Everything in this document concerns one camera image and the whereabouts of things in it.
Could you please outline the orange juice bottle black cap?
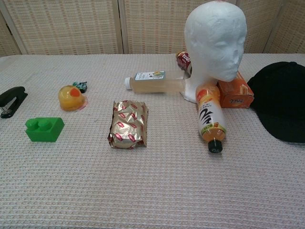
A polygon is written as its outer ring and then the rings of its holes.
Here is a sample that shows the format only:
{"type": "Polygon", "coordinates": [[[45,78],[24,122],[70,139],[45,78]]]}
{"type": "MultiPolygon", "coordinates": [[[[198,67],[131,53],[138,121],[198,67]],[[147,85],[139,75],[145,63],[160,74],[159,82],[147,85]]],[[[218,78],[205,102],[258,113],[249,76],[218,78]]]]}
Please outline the orange juice bottle black cap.
{"type": "Polygon", "coordinates": [[[220,106],[219,88],[212,83],[202,84],[197,87],[195,95],[199,134],[211,153],[220,153],[223,150],[222,141],[225,139],[226,125],[220,106]]]}

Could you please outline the gold foil snack packet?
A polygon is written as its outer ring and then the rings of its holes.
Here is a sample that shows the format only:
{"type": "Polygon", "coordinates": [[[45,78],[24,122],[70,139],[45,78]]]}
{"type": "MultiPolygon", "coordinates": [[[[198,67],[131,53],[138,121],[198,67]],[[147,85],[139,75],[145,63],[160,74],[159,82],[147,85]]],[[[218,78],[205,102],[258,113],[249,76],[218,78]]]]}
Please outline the gold foil snack packet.
{"type": "Polygon", "coordinates": [[[147,146],[149,109],[144,102],[124,100],[113,103],[108,141],[112,148],[134,149],[147,146]]]}

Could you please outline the woven bamboo folding screen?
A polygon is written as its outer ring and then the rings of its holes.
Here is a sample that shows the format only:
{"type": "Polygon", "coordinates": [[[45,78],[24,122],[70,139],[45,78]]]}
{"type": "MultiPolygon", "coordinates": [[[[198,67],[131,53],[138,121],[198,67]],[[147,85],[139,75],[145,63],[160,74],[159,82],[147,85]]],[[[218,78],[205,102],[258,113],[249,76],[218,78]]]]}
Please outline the woven bamboo folding screen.
{"type": "MultiPolygon", "coordinates": [[[[176,53],[211,0],[0,0],[0,57],[176,53]]],[[[304,53],[305,0],[225,0],[245,14],[245,53],[304,53]]]]}

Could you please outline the orange jelly cup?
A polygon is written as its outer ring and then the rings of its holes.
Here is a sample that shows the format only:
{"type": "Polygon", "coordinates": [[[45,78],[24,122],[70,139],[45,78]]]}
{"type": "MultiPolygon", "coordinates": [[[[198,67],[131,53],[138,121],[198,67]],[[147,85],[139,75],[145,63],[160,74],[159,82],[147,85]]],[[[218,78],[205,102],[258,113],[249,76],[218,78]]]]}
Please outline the orange jelly cup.
{"type": "Polygon", "coordinates": [[[62,87],[59,90],[58,99],[61,109],[67,112],[78,111],[88,105],[87,98],[73,85],[62,87]]]}

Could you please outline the clear tea bottle white cap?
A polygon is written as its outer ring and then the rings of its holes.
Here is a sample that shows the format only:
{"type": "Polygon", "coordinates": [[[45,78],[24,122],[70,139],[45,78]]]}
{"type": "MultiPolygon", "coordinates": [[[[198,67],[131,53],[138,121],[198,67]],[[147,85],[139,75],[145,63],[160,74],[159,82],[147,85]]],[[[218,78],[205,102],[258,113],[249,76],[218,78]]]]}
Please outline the clear tea bottle white cap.
{"type": "Polygon", "coordinates": [[[125,78],[124,85],[126,90],[137,94],[179,93],[185,90],[185,78],[182,70],[139,72],[134,77],[125,78]]]}

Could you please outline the beige waffle-weave tablecloth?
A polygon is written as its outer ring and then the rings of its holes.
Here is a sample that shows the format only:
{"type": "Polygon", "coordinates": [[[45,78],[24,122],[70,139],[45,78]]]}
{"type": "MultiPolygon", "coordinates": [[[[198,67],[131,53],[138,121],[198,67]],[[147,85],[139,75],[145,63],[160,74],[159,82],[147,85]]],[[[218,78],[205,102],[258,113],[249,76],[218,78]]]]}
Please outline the beige waffle-weave tablecloth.
{"type": "Polygon", "coordinates": [[[0,119],[0,229],[305,229],[305,145],[270,135],[251,109],[226,109],[221,154],[198,134],[180,94],[134,94],[124,79],[176,71],[174,54],[13,55],[0,94],[28,93],[0,119]],[[88,105],[61,109],[59,90],[87,82],[88,105]],[[112,148],[113,103],[149,109],[147,146],[112,148]],[[26,121],[60,117],[56,142],[32,142],[26,121]]]}

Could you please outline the small green candy wrapper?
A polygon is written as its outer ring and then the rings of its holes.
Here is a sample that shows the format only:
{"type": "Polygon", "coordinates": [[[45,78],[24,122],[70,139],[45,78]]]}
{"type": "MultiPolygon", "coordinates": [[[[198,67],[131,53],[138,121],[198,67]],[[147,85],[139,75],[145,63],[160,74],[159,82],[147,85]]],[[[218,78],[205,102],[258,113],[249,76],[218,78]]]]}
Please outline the small green candy wrapper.
{"type": "Polygon", "coordinates": [[[72,85],[77,87],[82,94],[87,91],[87,82],[73,82],[72,85]]]}

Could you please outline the red drink can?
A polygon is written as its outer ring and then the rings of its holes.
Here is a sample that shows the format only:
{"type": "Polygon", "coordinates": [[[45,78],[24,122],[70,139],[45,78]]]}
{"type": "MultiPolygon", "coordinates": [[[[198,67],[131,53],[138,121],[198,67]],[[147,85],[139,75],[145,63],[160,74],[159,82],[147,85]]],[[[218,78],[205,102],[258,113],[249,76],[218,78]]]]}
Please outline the red drink can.
{"type": "Polygon", "coordinates": [[[188,77],[191,77],[193,68],[188,52],[185,51],[178,52],[176,54],[176,61],[178,63],[178,66],[187,73],[188,77]]]}

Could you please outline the white foam mannequin head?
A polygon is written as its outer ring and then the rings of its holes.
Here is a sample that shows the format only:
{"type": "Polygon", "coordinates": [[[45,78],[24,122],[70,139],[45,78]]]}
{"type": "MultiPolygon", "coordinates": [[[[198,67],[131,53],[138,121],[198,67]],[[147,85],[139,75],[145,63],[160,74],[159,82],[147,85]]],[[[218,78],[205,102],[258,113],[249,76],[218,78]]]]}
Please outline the white foam mannequin head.
{"type": "Polygon", "coordinates": [[[211,1],[188,16],[184,38],[192,73],[185,81],[185,100],[195,103],[195,91],[205,83],[230,82],[238,72],[247,33],[243,11],[226,1],[211,1]]]}

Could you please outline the orange cardboard box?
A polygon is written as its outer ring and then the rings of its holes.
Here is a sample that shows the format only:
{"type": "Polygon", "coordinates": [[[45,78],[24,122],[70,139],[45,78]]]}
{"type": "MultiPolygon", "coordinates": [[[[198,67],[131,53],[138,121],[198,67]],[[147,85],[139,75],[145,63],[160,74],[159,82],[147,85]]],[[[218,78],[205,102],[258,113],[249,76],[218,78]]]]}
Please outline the orange cardboard box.
{"type": "Polygon", "coordinates": [[[254,93],[240,72],[231,82],[218,81],[217,86],[222,108],[249,108],[254,100],[254,93]]]}

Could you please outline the black stapler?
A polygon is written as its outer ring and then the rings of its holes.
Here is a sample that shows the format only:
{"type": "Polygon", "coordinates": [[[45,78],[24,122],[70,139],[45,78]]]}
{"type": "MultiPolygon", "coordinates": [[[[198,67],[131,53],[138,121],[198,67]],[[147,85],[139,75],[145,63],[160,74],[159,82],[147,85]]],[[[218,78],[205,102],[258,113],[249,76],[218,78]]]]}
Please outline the black stapler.
{"type": "Polygon", "coordinates": [[[27,95],[23,86],[16,86],[2,93],[0,95],[0,108],[2,109],[0,118],[11,118],[27,95]]]}

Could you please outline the green toy building block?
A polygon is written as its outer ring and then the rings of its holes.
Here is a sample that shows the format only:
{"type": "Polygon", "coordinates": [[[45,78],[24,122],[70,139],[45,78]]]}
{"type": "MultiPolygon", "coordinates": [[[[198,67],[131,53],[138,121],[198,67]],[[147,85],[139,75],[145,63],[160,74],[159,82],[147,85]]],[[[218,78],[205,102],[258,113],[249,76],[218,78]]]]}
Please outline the green toy building block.
{"type": "Polygon", "coordinates": [[[32,142],[56,142],[64,122],[60,117],[36,117],[25,123],[26,134],[32,142]]]}

